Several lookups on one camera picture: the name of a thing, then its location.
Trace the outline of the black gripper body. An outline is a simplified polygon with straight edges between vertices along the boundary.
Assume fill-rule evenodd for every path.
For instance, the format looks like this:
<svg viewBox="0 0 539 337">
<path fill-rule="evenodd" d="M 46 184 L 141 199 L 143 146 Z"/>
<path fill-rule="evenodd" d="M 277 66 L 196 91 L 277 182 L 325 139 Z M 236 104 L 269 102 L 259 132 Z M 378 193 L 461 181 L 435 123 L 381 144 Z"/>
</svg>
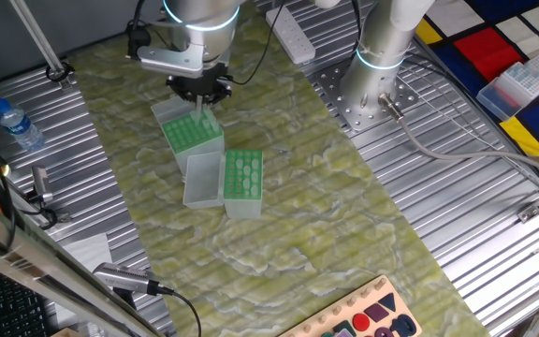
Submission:
<svg viewBox="0 0 539 337">
<path fill-rule="evenodd" d="M 227 72 L 228 66 L 219 63 L 213 68 L 204 69 L 198 78 L 174 76 L 168 81 L 168 85 L 175 92 L 222 92 L 225 86 L 220 82 L 220 78 Z"/>
</svg>

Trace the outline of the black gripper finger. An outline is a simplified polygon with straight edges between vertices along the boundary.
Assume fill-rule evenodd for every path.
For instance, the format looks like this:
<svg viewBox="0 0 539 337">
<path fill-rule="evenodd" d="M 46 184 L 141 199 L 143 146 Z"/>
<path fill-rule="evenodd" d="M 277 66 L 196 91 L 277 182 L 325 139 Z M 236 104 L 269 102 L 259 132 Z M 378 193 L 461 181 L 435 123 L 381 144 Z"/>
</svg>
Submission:
<svg viewBox="0 0 539 337">
<path fill-rule="evenodd" d="M 176 81 L 167 81 L 166 85 L 170 88 L 180 99 L 195 103 L 197 101 L 197 95 L 193 93 L 188 85 Z"/>
<path fill-rule="evenodd" d="M 205 84 L 201 95 L 204 104 L 217 104 L 220 101 L 231 97 L 232 87 L 229 81 L 216 79 Z"/>
</svg>

